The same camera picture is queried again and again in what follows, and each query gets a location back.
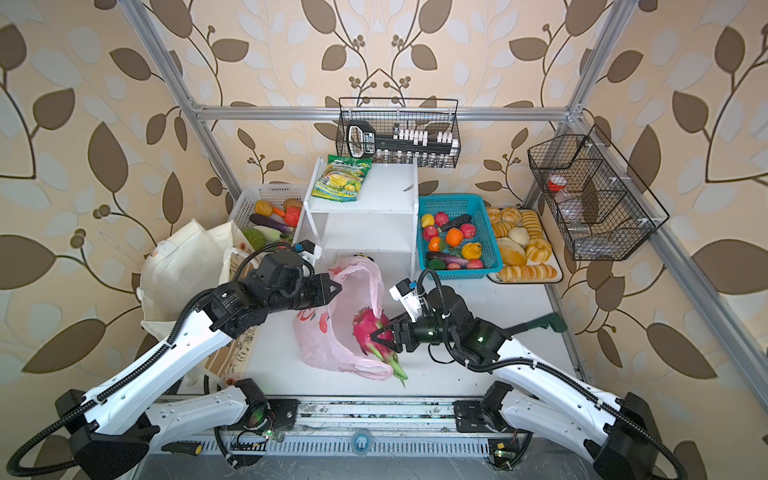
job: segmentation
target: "black wire basket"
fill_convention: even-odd
[[[602,138],[593,127],[589,134],[560,135],[528,149],[531,172],[573,260],[626,260],[669,219],[621,152],[626,171],[617,173],[605,160]],[[657,211],[644,207],[629,183],[652,198]]]
[[[336,131],[340,157],[381,164],[456,168],[461,140],[448,98],[342,97]]]

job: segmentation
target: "shelf top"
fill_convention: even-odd
[[[317,176],[323,174],[322,163]],[[411,214],[415,211],[419,186],[415,184],[415,168],[412,164],[374,164],[362,183],[357,201],[334,202],[310,196],[310,211],[314,214],[336,212]]]

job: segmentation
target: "basket of vegetables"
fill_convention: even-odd
[[[292,243],[306,189],[297,184],[251,185],[237,199],[229,220],[234,220],[254,249],[281,240]]]
[[[422,270],[440,278],[482,278],[502,269],[485,204],[477,195],[445,194],[419,197],[421,235],[417,240]]]

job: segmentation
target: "white plastic basket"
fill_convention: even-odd
[[[257,201],[266,200],[275,207],[283,208],[283,202],[289,198],[296,198],[303,202],[306,189],[306,185],[299,184],[257,184],[246,187],[235,206],[232,207],[229,221],[234,220],[241,230],[250,227],[252,223],[248,217],[253,213],[253,207],[256,206]]]

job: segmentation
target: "tray of bread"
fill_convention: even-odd
[[[488,218],[504,267],[488,278],[495,283],[557,283],[563,270],[552,253],[541,219],[533,210],[488,207]]]

